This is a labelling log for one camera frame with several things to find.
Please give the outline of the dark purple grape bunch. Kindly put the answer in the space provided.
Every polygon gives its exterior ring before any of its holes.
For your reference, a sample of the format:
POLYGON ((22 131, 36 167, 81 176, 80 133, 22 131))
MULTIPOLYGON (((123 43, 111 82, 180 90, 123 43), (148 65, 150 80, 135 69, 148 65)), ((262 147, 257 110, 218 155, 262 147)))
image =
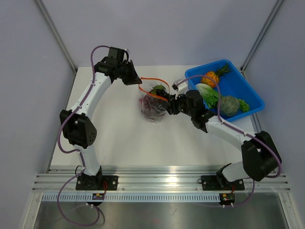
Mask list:
POLYGON ((141 114, 152 123, 160 122, 166 115, 166 110, 161 104, 161 100, 150 95, 139 98, 141 114))

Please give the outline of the clear zip bag orange zipper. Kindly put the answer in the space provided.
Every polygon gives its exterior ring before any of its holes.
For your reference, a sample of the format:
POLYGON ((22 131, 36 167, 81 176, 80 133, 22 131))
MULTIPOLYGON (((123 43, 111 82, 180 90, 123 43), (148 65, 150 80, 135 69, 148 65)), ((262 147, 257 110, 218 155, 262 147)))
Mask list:
POLYGON ((147 77, 141 77, 140 79, 142 81, 138 85, 140 113, 147 121, 153 124, 159 123, 165 117, 167 111, 162 106, 162 102, 165 102, 165 100, 157 95, 157 89, 170 93, 170 87, 163 79, 147 77))

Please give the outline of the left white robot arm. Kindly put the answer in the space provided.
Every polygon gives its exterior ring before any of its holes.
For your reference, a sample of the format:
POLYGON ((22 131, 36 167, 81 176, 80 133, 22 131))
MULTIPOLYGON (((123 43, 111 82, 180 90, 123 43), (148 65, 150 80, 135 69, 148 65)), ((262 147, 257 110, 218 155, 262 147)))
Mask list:
POLYGON ((94 142, 97 129, 92 123, 95 108, 111 84, 120 79, 125 85, 141 84, 132 60, 125 49, 106 47, 108 55, 97 63, 91 63, 92 78, 85 91, 69 110, 60 113, 60 130, 57 137, 59 149, 70 154, 76 152, 81 171, 76 174, 76 190, 115 191, 118 176, 104 175, 97 160, 94 142))

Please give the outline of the blue black grape bunch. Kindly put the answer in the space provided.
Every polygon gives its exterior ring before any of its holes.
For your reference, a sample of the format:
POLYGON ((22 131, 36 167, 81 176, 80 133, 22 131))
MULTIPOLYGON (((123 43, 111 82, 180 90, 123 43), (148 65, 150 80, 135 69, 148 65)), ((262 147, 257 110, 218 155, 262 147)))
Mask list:
POLYGON ((151 88, 149 91, 150 94, 161 96, 163 93, 166 93, 167 89, 162 84, 158 84, 151 88))

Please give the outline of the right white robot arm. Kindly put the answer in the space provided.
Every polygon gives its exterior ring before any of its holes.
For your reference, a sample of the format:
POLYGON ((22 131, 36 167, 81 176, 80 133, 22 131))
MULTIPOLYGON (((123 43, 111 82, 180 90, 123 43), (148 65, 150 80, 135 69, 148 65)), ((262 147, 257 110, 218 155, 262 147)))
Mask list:
POLYGON ((215 135, 240 150, 242 160, 220 168, 215 175, 218 187, 229 188, 235 181, 250 178, 261 181, 280 170, 282 160, 271 136, 266 131, 248 133, 208 110, 197 90, 178 96, 164 93, 165 109, 171 115, 179 113, 191 118, 193 125, 205 133, 215 135))

